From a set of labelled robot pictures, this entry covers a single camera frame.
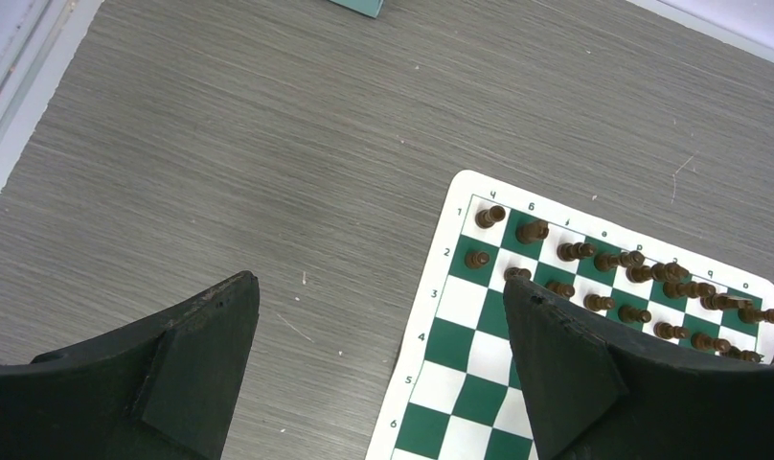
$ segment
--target white square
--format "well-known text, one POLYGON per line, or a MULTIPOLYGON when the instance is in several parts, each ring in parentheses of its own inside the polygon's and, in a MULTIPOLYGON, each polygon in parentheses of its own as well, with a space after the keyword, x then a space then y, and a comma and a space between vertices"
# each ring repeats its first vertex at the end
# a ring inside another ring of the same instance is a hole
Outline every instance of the white square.
POLYGON ((615 280, 613 280, 613 287, 645 300, 649 300, 649 297, 652 295, 652 280, 648 280, 644 283, 632 283, 626 277, 626 268, 620 266, 616 268, 616 277, 615 280))
POLYGON ((465 380, 463 372, 424 361, 410 395, 410 403, 451 414, 465 380))
POLYGON ((446 428, 439 460, 474 460, 486 456, 491 426, 452 417, 446 428))
POLYGON ((719 327, 717 337, 728 340, 733 346, 740 350, 751 350, 753 352, 757 349, 757 339, 754 336, 724 326, 719 327))
POLYGON ((467 373, 501 385, 509 385, 512 347, 505 338, 475 331, 468 354, 467 373))
POLYGON ((477 213, 496 205, 497 203, 493 201, 473 196, 468 205, 465 217, 466 221, 464 221, 464 227, 461 233, 467 237, 472 237, 479 242, 485 242, 492 246, 499 246, 503 242, 503 235, 506 233, 506 225, 509 222, 509 212, 511 209, 503 206, 503 209, 506 210, 506 217, 502 221, 496 222, 490 228, 480 228, 475 220, 477 218, 477 213))
POLYGON ((534 278, 536 273, 537 261, 530 257, 519 255, 515 252, 500 248, 497 253, 497 261, 494 263, 494 269, 491 273, 491 281, 489 281, 489 289, 502 292, 506 288, 506 279, 503 275, 507 268, 528 268, 531 270, 531 277, 534 278))
POLYGON ((408 452, 406 450, 401 450, 399 448, 393 450, 393 455, 390 458, 392 460, 434 460, 429 457, 421 457, 416 453, 408 452))
MULTIPOLYGON (((692 281, 696 283, 708 283, 715 287, 717 292, 728 292, 728 287, 712 283, 711 281, 703 278, 693 276, 692 281)), ((705 319, 710 323, 719 324, 722 321, 722 310, 706 310, 703 308, 703 304, 700 303, 700 299, 686 299, 686 313, 692 316, 696 316, 700 319, 705 319)))
MULTIPOLYGON (((574 304, 584 308, 584 297, 589 294, 601 295, 602 297, 609 297, 613 292, 613 287, 599 283, 598 281, 584 278, 583 276, 577 276, 573 282, 573 288, 576 290, 576 294, 570 298, 570 301, 574 304)), ((607 316, 607 310, 594 311, 601 316, 607 316)))
POLYGON ((441 303, 435 315, 446 321, 475 329, 488 292, 487 287, 450 276, 446 278, 441 303))
MULTIPOLYGON (((652 320, 644 323, 641 331, 655 336, 655 325, 658 323, 669 323, 673 326, 683 326, 683 318, 686 316, 683 311, 675 310, 657 302, 649 302, 647 310, 652 313, 652 320)), ((677 344, 680 340, 672 338, 668 342, 677 344)))
POLYGON ((531 422, 528 420, 528 409, 525 407, 525 399, 521 391, 509 388, 506 399, 497 413, 494 427, 507 433, 534 439, 534 435, 531 433, 531 422))
POLYGON ((558 225, 549 225, 550 233, 548 238, 542 242, 542 252, 539 254, 539 260, 547 265, 561 268, 568 273, 576 273, 579 269, 579 261, 565 262, 559 258, 557 248, 561 244, 584 242, 584 235, 576 233, 558 225))

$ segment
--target gray wood grain surface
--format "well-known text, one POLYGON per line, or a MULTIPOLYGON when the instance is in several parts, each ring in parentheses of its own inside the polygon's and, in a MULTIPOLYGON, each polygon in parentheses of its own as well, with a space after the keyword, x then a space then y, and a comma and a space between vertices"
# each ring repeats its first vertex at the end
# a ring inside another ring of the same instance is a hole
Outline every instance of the gray wood grain surface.
POLYGON ((774 65, 648 11, 108 0, 0 198, 0 362, 248 268, 224 458, 362 458, 462 169, 774 282, 774 65))

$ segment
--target scratch on table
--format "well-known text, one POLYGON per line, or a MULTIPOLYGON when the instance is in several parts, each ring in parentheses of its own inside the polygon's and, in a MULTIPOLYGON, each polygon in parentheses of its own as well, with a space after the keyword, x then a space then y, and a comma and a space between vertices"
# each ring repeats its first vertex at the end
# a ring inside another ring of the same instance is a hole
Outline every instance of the scratch on table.
POLYGON ((309 342, 311 342, 311 343, 314 343, 312 338, 310 338, 309 336, 307 336, 307 335, 305 335, 304 333, 302 333, 302 332, 301 332, 299 329, 295 328, 295 327, 294 327, 294 326, 293 326, 291 323, 289 323, 287 320, 285 320, 285 318, 283 318, 282 316, 280 316, 280 314, 279 314, 279 313, 277 313, 277 317, 278 317, 278 318, 280 318, 281 320, 283 320, 283 322, 284 322, 284 323, 285 323, 285 324, 286 324, 286 325, 287 325, 289 328, 293 329, 295 333, 297 333, 297 334, 301 335, 301 336, 302 336, 303 338, 305 338, 307 341, 309 341, 309 342))
POLYGON ((683 164, 680 165, 680 168, 672 174, 672 202, 670 204, 674 203, 674 196, 677 194, 677 174, 680 173, 680 170, 686 168, 686 165, 688 165, 693 158, 694 155, 690 156, 689 159, 683 162, 683 164))

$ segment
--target teal object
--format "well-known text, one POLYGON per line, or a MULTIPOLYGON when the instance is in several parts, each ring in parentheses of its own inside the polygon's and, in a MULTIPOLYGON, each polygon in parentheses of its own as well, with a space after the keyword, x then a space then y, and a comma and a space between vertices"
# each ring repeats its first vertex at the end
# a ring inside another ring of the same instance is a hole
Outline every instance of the teal object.
POLYGON ((331 2, 375 18, 381 11, 384 0, 331 0, 331 2))

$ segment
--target green square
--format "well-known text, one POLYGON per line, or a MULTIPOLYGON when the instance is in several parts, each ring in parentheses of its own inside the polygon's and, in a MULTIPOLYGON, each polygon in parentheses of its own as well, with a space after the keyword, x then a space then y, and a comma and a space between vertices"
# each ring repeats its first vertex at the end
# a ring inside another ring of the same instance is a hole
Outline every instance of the green square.
POLYGON ((435 318, 426 340, 424 359, 465 372, 472 339, 473 329, 435 318))
POLYGON ((531 223, 538 218, 530 216, 528 214, 520 213, 519 211, 512 209, 509 212, 509 221, 506 224, 506 233, 503 235, 502 248, 508 249, 511 252, 528 256, 532 259, 538 260, 539 253, 542 252, 542 241, 535 241, 530 244, 523 244, 516 238, 516 229, 531 223))
POLYGON ((410 402, 407 404, 404 418, 401 419, 396 449, 438 458, 448 426, 448 415, 410 402))
POLYGON ((484 460, 508 460, 510 458, 528 458, 534 441, 510 434, 499 429, 493 429, 489 437, 484 460))
MULTIPOLYGON (((681 283, 689 283, 692 280, 692 275, 680 280, 681 283)), ((649 300, 657 302, 661 305, 665 305, 669 308, 686 312, 686 302, 689 300, 686 297, 680 297, 679 299, 670 299, 664 293, 664 283, 652 282, 652 293, 649 295, 649 300)))
POLYGON ((478 424, 492 426, 506 399, 508 387, 472 375, 466 375, 452 415, 478 424))
MULTIPOLYGON (((709 321, 706 321, 705 319, 700 319, 690 314, 687 314, 686 316, 684 316, 683 327, 689 330, 689 338, 680 339, 680 341, 678 342, 678 345, 680 345, 681 347, 693 348, 692 337, 694 336, 695 333, 704 333, 713 338, 717 338, 719 335, 718 324, 711 323, 709 321)), ((714 350, 709 350, 708 352, 703 352, 703 353, 708 353, 710 355, 713 355, 715 352, 714 350)))
POLYGON ((616 306, 613 310, 610 310, 607 312, 607 317, 612 319, 613 321, 629 326, 632 329, 641 331, 644 326, 642 323, 625 323, 624 321, 619 319, 618 310, 620 310, 621 307, 623 307, 624 305, 629 305, 638 310, 646 310, 647 306, 649 305, 649 301, 647 299, 642 299, 641 297, 632 295, 628 292, 624 292, 622 290, 618 290, 615 288, 610 294, 610 297, 612 297, 616 301, 616 306))
MULTIPOLYGON (((731 289, 730 287, 728 288, 727 293, 730 295, 736 295, 738 297, 751 299, 754 301, 755 309, 757 310, 763 309, 763 299, 759 297, 754 297, 753 295, 746 294, 745 292, 742 292, 736 289, 731 289)), ((740 331, 741 333, 748 334, 754 337, 756 337, 757 334, 760 333, 760 325, 758 323, 754 323, 754 324, 743 323, 736 310, 724 311, 722 313, 722 321, 720 321, 720 324, 722 324, 726 328, 733 329, 735 331, 740 331)))
POLYGON ((449 267, 449 274, 457 276, 463 280, 471 281, 480 286, 488 286, 491 280, 491 272, 494 270, 494 263, 497 260, 497 253, 500 248, 491 244, 477 241, 474 238, 461 235, 458 245, 455 247, 455 254, 452 256, 452 265, 449 267), (480 268, 469 268, 466 266, 466 257, 473 251, 484 251, 489 254, 491 260, 488 264, 480 268))
POLYGON ((575 280, 575 274, 564 271, 561 268, 556 268, 555 266, 550 266, 542 262, 536 265, 534 283, 537 283, 540 286, 544 287, 550 281, 559 281, 560 283, 573 285, 575 280))
MULTIPOLYGON (((622 248, 618 246, 614 246, 612 244, 609 244, 601 240, 596 240, 595 238, 584 237, 584 242, 593 243, 596 246, 597 255, 601 255, 605 253, 618 255, 623 252, 622 248)), ((599 283, 607 286, 613 286, 613 281, 615 281, 615 273, 616 273, 615 268, 613 268, 610 271, 599 271, 596 268, 595 257, 588 257, 587 259, 581 259, 579 261, 579 268, 576 270, 577 275, 583 276, 584 278, 589 278, 593 281, 598 281, 599 283)))
POLYGON ((519 375, 516 373, 516 363, 512 360, 512 369, 509 371, 509 386, 522 390, 522 384, 519 382, 519 375))
POLYGON ((477 330, 486 334, 509 339, 509 322, 506 319, 506 307, 503 304, 503 294, 489 289, 483 310, 480 312, 480 320, 477 322, 477 330))

